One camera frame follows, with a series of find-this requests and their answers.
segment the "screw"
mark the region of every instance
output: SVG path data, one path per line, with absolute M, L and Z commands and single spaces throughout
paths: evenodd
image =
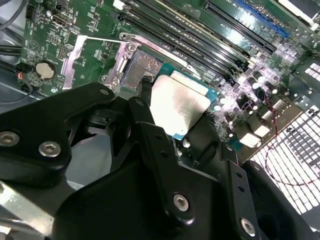
M 241 227 L 243 230 L 251 237 L 254 237 L 256 235 L 255 227 L 252 225 L 252 223 L 245 218 L 240 219 Z
M 0 132 L 0 146 L 12 147 L 20 141 L 20 137 L 13 131 Z
M 129 52 L 133 53 L 136 50 L 135 45 L 133 45 L 132 43 L 129 43 L 127 46 Z
M 55 93 L 58 92 L 58 89 L 57 89 L 56 87 L 53 87 L 53 88 L 51 88 L 51 92 L 52 92 L 53 94 L 55 94 Z
M 55 158 L 61 153 L 61 147 L 57 142 L 54 141 L 45 141 L 40 144 L 39 153 L 48 158 Z
M 118 85 L 118 82 L 119 82 L 119 79 L 118 78 L 114 78 L 114 79 L 112 79 L 112 84 L 113 85 L 115 85 L 115 86 L 117 86 Z
M 102 93 L 104 95 L 109 95 L 109 92 L 105 89 L 100 89 L 100 93 Z
M 173 196 L 173 203 L 181 212 L 186 212 L 189 209 L 188 200 L 181 194 L 175 194 Z

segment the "black plastic bracket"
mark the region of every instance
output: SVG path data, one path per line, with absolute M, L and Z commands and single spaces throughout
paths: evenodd
M 86 113 L 114 99 L 107 87 L 89 83 L 1 114 L 0 132 L 14 132 L 19 141 L 0 146 L 0 179 L 43 187 L 59 182 L 72 155 L 67 133 L 76 130 L 74 123 Z M 59 145 L 58 156 L 40 154 L 39 146 L 48 141 Z

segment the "black connector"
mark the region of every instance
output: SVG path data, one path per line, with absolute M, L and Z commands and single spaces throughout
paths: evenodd
M 25 18 L 31 21 L 34 21 L 36 19 L 36 13 L 37 10 L 34 6 L 28 5 L 26 6 L 26 11 L 25 11 Z

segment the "capacitor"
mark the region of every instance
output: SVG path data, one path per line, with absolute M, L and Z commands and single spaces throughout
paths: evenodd
M 290 95 L 290 91 L 289 89 L 287 89 L 286 87 L 284 86 L 281 86 L 280 87 L 280 93 L 284 96 L 289 96 Z
M 227 103 L 227 99 L 226 99 L 225 96 L 222 95 L 222 94 L 219 94 L 219 95 L 218 95 L 218 99 L 219 99 L 219 103 L 220 103 L 221 105 L 225 105 L 225 104 Z
M 270 90 L 270 92 L 271 92 L 272 94 L 277 94 L 277 93 L 278 93 L 278 89 L 277 89 L 274 85 L 272 85 L 272 83 L 266 81 L 266 82 L 265 82 L 265 85 L 266 85 L 266 87 Z
M 259 71 L 254 71 L 253 76 L 259 83 L 264 83 L 266 80 L 266 78 Z
M 232 118 L 229 115 L 225 115 L 225 120 L 229 125 L 234 124 L 234 121 L 232 120 Z
M 53 15 L 55 15 L 57 13 L 58 13 L 58 11 L 56 9 L 54 9 L 54 8 L 45 11 L 46 16 L 49 17 L 49 18 L 51 18 Z
M 234 132 L 229 127 L 226 128 L 226 133 L 228 134 L 229 138 L 232 138 L 234 136 Z
M 256 97 L 261 100 L 261 101 L 265 101 L 266 100 L 266 92 L 265 90 L 263 90 L 261 87 L 259 87 L 258 89 L 256 89 L 254 91 L 254 94 L 256 95 Z
M 253 89 L 258 89 L 261 86 L 260 83 L 257 82 L 257 80 L 254 77 L 250 77 L 248 79 L 248 82 L 250 83 L 250 85 Z
M 217 101 L 214 101 L 213 103 L 211 103 L 211 106 L 213 110 L 215 110 L 216 112 L 221 111 L 221 106 Z

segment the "surface mount component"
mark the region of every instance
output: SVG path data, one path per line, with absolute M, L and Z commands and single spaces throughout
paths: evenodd
M 247 122 L 249 123 L 252 132 L 261 138 L 265 137 L 271 131 L 256 114 L 251 115 Z
M 249 148 L 259 147 L 261 145 L 261 140 L 255 134 L 253 134 L 244 121 L 240 121 L 236 126 L 234 126 L 234 132 L 239 142 Z
M 161 75 L 152 87 L 150 110 L 154 122 L 178 140 L 210 106 L 208 98 L 190 88 L 195 82 L 191 79 L 188 82 Z
M 56 74 L 56 66 L 49 61 L 40 61 L 35 65 L 35 72 L 38 74 L 40 79 L 49 80 L 52 79 Z

